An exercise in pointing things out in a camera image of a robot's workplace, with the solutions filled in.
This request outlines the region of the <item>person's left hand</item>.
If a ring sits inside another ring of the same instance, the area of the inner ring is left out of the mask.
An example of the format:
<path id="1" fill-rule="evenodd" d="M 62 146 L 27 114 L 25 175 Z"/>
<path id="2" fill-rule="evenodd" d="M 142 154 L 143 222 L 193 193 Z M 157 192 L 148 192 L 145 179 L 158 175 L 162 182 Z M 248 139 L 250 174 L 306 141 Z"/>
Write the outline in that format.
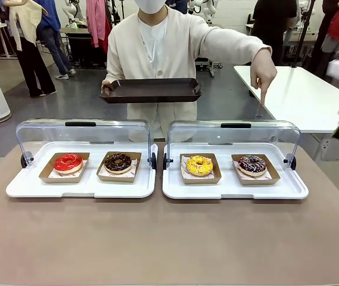
<path id="1" fill-rule="evenodd" d="M 267 91 L 276 74 L 277 69 L 272 61 L 271 50 L 269 48 L 260 49 L 251 62 L 250 80 L 254 89 L 260 89 L 261 105 L 265 104 Z"/>

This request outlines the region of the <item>person's right hand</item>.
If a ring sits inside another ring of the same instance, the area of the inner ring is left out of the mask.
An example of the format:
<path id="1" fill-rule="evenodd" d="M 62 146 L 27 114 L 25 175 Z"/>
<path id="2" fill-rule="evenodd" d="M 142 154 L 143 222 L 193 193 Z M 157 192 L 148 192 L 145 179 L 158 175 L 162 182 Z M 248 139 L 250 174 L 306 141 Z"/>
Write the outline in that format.
<path id="1" fill-rule="evenodd" d="M 114 80 L 112 82 L 104 79 L 101 84 L 101 90 L 105 94 L 109 94 L 110 92 L 114 91 L 114 88 L 118 84 L 118 81 Z"/>

